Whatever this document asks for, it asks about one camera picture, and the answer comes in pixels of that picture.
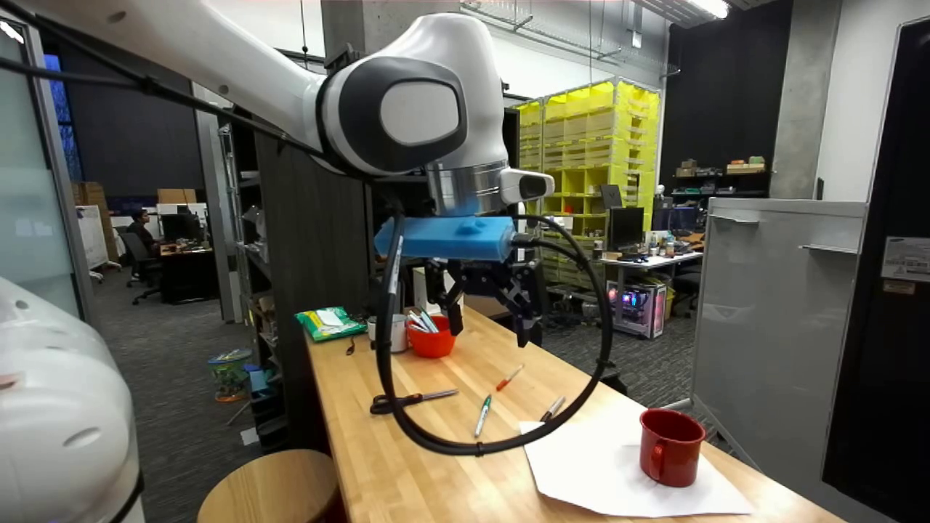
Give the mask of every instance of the red cup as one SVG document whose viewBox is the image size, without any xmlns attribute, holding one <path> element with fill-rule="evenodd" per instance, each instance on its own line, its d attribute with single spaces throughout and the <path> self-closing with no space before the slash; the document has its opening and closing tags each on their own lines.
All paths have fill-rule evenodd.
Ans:
<svg viewBox="0 0 930 523">
<path fill-rule="evenodd" d="M 421 331 L 416 323 L 408 320 L 408 347 L 419 357 L 444 357 L 453 352 L 457 337 L 447 328 L 444 317 L 431 317 L 431 320 L 440 331 Z"/>
<path fill-rule="evenodd" d="M 697 455 L 703 440 L 703 424 L 676 410 L 644 410 L 639 414 L 643 443 L 639 466 L 644 477 L 687 487 L 697 477 Z"/>
</svg>

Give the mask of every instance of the stool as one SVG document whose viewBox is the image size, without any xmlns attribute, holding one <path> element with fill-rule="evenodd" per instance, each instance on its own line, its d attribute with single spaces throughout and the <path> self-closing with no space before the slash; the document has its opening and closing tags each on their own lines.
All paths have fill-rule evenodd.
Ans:
<svg viewBox="0 0 930 523">
<path fill-rule="evenodd" d="M 336 472 L 326 453 L 280 450 L 227 472 L 201 503 L 197 523 L 304 523 L 332 507 Z"/>
</svg>

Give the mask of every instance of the desk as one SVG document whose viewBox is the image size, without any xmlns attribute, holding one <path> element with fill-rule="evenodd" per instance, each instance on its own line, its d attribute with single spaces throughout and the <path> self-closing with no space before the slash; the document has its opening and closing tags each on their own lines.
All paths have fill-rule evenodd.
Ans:
<svg viewBox="0 0 930 523">
<path fill-rule="evenodd" d="M 374 352 L 365 346 L 368 342 L 358 339 L 354 353 L 345 353 L 349 339 L 309 342 L 341 493 L 354 523 L 608 520 L 541 497 L 519 448 L 480 459 L 442 455 L 409 440 L 390 414 L 368 414 L 381 381 Z M 511 436 L 519 420 L 538 419 L 551 397 L 573 397 L 586 382 L 586 375 L 575 365 L 538 346 L 517 347 L 511 331 L 464 307 L 464 331 L 453 353 L 442 360 L 396 353 L 396 385 L 399 394 L 457 385 L 460 394 L 416 404 L 409 414 L 440 436 L 470 440 L 480 400 L 517 365 L 522 365 L 519 376 L 495 397 L 485 424 L 489 440 Z M 598 385 L 579 414 L 598 414 L 617 400 L 627 397 L 611 385 Z M 713 443 L 703 443 L 703 455 L 756 506 L 758 520 L 836 520 Z"/>
<path fill-rule="evenodd" d="M 604 267 L 626 267 L 626 270 L 659 270 L 659 267 L 676 267 L 676 265 L 687 265 L 687 262 L 695 262 L 701 259 L 703 253 L 681 253 L 674 259 L 668 254 L 647 254 L 644 262 L 637 262 L 637 259 L 617 259 L 617 253 L 604 253 L 601 254 L 601 265 Z"/>
<path fill-rule="evenodd" d="M 162 265 L 161 291 L 165 301 L 211 299 L 217 296 L 214 259 L 210 246 L 181 250 L 161 243 Z"/>
</svg>

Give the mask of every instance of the white paper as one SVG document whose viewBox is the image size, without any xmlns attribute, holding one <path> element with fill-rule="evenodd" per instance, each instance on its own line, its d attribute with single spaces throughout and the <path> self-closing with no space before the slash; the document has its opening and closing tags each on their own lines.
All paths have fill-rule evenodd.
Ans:
<svg viewBox="0 0 930 523">
<path fill-rule="evenodd" d="M 742 491 L 701 455 L 689 487 L 665 487 L 639 471 L 639 414 L 620 410 L 527 443 L 541 493 L 611 517 L 751 513 Z"/>
<path fill-rule="evenodd" d="M 328 328 L 341 328 L 341 317 L 328 307 L 316 310 L 319 323 L 328 324 Z"/>
<path fill-rule="evenodd" d="M 930 282 L 930 238 L 889 234 L 883 241 L 883 278 Z"/>
</svg>

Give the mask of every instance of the pillar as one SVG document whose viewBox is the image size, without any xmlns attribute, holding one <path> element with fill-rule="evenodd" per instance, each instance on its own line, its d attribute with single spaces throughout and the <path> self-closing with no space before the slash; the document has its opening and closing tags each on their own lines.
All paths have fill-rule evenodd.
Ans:
<svg viewBox="0 0 930 523">
<path fill-rule="evenodd" d="M 794 0 L 774 198 L 814 198 L 839 10 L 844 0 Z"/>
</svg>

